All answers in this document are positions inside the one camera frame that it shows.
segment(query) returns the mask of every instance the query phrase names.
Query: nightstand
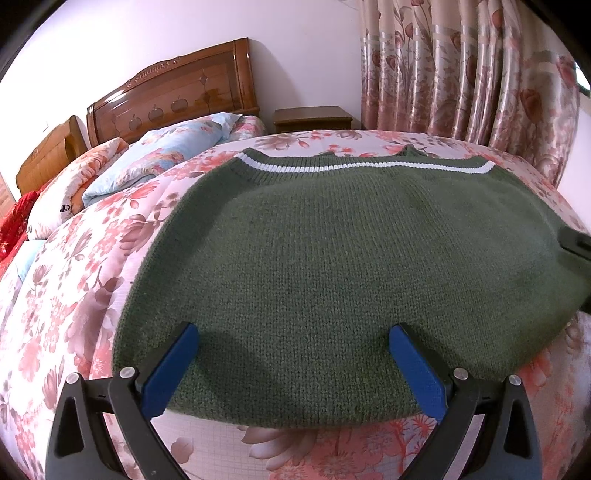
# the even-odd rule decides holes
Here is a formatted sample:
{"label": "nightstand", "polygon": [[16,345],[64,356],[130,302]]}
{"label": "nightstand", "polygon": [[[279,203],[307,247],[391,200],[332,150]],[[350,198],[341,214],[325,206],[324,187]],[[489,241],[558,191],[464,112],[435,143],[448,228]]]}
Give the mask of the nightstand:
{"label": "nightstand", "polygon": [[305,106],[275,110],[278,134],[307,130],[348,130],[353,118],[338,106]]}

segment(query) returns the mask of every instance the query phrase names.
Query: floral comforter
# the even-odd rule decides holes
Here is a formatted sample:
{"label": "floral comforter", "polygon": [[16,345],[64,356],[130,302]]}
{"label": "floral comforter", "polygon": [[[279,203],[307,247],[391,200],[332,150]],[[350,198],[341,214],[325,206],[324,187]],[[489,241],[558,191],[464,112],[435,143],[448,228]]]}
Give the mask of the floral comforter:
{"label": "floral comforter", "polygon": [[[113,335],[129,288],[156,233],[201,172],[246,147],[279,157],[325,151],[370,157],[397,153],[408,143],[443,158],[482,155],[515,173],[569,225],[584,230],[529,164],[460,141],[344,130],[218,145],[74,216],[48,238],[22,284],[10,267],[0,281],[0,438],[23,471],[44,478],[47,441],[67,374],[112,374]],[[579,313],[519,371],[538,427],[544,480],[561,477],[591,431],[590,345],[591,317]],[[117,423],[111,416],[107,422],[128,475],[141,479]],[[419,414],[355,428],[273,430],[170,411],[152,422],[188,476],[207,480],[395,480],[435,425]]]}

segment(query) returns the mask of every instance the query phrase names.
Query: white stripe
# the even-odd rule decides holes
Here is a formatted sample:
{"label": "white stripe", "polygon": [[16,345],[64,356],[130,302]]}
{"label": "white stripe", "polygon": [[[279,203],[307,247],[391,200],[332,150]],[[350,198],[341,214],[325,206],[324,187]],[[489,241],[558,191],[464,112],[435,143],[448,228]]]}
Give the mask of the white stripe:
{"label": "white stripe", "polygon": [[262,171],[270,171],[273,173],[316,173],[320,171],[330,171],[330,170],[341,170],[343,168],[356,168],[356,167],[375,167],[375,168],[384,168],[384,167],[410,167],[410,168],[426,168],[428,170],[446,170],[446,171],[456,171],[459,173],[488,173],[491,171],[492,167],[495,166],[495,163],[492,161],[487,161],[481,167],[449,167],[447,165],[439,165],[437,163],[411,163],[406,161],[387,161],[387,162],[380,162],[380,163],[373,163],[373,162],[357,162],[357,163],[342,163],[339,165],[326,165],[326,166],[316,166],[316,167],[290,167],[287,165],[268,165],[266,163],[258,162],[248,155],[244,153],[239,153],[236,155],[240,160],[242,160],[246,165],[249,167],[255,168],[257,170]]}

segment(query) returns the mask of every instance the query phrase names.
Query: carved headboard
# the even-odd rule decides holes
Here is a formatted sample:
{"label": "carved headboard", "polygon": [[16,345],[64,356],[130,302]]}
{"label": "carved headboard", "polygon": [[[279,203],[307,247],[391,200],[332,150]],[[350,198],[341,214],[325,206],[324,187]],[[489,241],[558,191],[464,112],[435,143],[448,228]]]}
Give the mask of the carved headboard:
{"label": "carved headboard", "polygon": [[218,112],[257,115],[248,39],[159,61],[88,107],[91,146]]}
{"label": "carved headboard", "polygon": [[87,150],[78,118],[72,115],[49,132],[21,165],[17,173],[21,195],[39,190]]}

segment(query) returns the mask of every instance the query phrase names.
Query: knit sweater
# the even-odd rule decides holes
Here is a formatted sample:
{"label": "knit sweater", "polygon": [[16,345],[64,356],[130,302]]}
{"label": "knit sweater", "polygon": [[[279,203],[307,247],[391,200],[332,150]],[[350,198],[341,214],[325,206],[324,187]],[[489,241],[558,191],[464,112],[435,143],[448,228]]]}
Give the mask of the knit sweater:
{"label": "knit sweater", "polygon": [[591,291],[562,220],[481,157],[272,158],[245,150],[183,196],[148,251],[113,347],[139,365],[201,333],[169,407],[265,427],[416,413],[388,352],[413,325],[452,367],[500,380]]}

